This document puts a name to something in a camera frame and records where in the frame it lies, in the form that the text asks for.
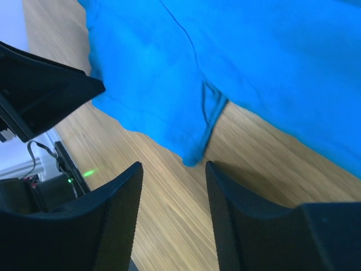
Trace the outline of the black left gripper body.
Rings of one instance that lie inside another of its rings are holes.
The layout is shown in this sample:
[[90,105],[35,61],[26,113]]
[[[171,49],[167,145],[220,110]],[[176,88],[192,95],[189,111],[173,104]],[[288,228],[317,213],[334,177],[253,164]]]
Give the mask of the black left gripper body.
[[84,71],[1,43],[1,129],[28,142],[105,91]]

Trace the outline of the blue t shirt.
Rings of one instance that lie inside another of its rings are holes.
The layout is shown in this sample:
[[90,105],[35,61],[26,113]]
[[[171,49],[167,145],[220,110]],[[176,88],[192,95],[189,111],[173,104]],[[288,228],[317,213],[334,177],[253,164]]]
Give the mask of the blue t shirt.
[[360,176],[359,1],[81,1],[93,105],[199,163],[227,102]]

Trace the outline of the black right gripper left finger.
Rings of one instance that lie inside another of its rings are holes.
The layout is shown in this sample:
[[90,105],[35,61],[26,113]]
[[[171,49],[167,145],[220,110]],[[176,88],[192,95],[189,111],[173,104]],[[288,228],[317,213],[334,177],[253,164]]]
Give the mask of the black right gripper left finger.
[[140,162],[51,212],[1,212],[2,270],[135,270]]

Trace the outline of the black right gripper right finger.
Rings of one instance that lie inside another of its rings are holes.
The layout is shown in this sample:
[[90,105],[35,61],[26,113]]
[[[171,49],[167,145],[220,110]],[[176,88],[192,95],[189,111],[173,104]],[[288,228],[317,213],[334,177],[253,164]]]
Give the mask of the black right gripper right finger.
[[359,270],[360,203],[287,208],[205,167],[220,270]]

